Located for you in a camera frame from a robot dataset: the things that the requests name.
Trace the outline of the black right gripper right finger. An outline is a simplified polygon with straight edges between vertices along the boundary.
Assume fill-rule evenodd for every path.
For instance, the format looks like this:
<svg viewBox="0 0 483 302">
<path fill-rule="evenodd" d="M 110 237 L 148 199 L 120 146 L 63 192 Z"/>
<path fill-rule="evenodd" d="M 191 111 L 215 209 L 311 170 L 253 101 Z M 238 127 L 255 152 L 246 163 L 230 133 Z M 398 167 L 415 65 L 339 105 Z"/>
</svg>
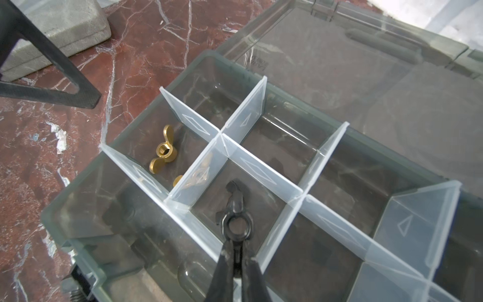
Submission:
<svg viewBox="0 0 483 302">
<path fill-rule="evenodd" d="M 241 298 L 246 302 L 272 301 L 249 241 L 241 244 Z"/>
</svg>

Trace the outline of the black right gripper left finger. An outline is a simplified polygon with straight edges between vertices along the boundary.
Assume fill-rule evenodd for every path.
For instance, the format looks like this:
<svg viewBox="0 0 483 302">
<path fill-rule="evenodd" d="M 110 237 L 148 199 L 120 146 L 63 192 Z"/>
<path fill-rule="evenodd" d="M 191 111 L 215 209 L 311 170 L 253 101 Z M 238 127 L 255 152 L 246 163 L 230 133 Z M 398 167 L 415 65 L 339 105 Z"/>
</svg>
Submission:
<svg viewBox="0 0 483 302">
<path fill-rule="evenodd" d="M 204 302 L 232 302 L 234 279 L 234 246 L 227 240 L 221 249 L 209 290 Z"/>
</svg>

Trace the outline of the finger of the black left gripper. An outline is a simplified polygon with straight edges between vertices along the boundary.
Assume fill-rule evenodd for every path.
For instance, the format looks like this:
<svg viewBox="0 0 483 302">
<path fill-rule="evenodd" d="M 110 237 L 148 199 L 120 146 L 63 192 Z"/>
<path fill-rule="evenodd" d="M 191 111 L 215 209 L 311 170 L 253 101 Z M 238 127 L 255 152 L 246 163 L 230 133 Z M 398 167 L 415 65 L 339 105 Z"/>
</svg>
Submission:
<svg viewBox="0 0 483 302">
<path fill-rule="evenodd" d="M 77 88 L 77 93 L 25 86 L 1 81 L 1 96 L 75 108 L 93 109 L 101 93 L 84 74 L 54 45 L 12 1 L 1 1 L 1 65 L 19 40 L 27 40 L 46 56 Z"/>
</svg>

